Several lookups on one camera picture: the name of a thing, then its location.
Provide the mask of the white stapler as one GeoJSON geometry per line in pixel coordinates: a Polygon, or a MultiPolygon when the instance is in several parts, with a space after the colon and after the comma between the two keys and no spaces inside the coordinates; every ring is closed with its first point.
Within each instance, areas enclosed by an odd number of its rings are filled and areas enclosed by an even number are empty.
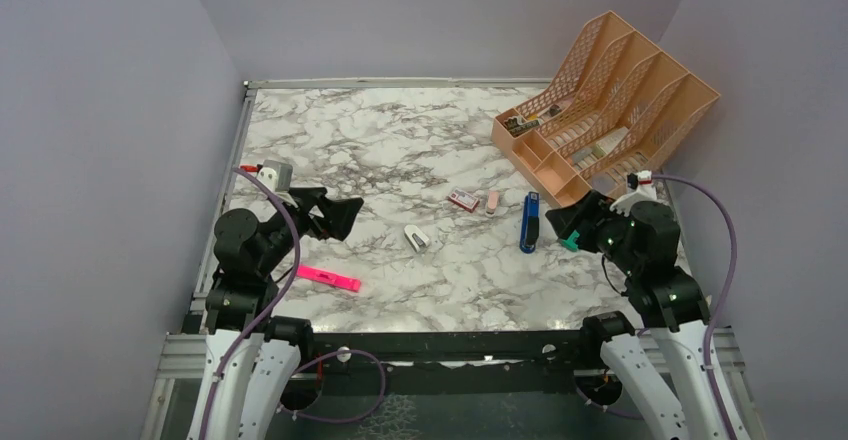
{"type": "Polygon", "coordinates": [[[417,226],[406,225],[403,228],[404,237],[416,253],[425,251],[430,245],[429,237],[417,226]]]}

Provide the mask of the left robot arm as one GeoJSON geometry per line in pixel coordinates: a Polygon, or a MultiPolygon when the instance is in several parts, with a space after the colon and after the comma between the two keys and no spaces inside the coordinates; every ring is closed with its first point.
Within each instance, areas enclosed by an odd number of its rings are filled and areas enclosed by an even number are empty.
{"type": "Polygon", "coordinates": [[[324,187],[291,190],[266,221],[246,208],[215,223],[218,268],[205,300],[204,370],[190,439],[263,439],[289,378],[314,357],[306,319],[275,316],[281,290],[275,268],[303,236],[342,241],[364,201],[331,200],[324,187]]]}

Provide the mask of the red white staple box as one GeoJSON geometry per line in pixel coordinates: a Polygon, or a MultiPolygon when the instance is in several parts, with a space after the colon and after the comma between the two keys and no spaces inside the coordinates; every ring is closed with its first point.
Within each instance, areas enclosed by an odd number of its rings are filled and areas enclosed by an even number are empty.
{"type": "Polygon", "coordinates": [[[473,213],[480,204],[478,197],[458,188],[453,189],[447,199],[451,203],[470,213],[473,213]]]}

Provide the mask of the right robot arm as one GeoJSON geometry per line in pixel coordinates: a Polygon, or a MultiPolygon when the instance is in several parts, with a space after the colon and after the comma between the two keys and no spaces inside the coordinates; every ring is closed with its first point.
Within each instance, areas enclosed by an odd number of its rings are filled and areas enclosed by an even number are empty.
{"type": "Polygon", "coordinates": [[[617,210],[611,198],[591,191],[545,217],[560,239],[624,273],[625,296],[668,374],[657,371],[618,311],[584,319],[579,358],[612,371],[656,439],[749,438],[719,363],[706,298],[677,264],[680,228],[672,209],[643,199],[617,210]]]}

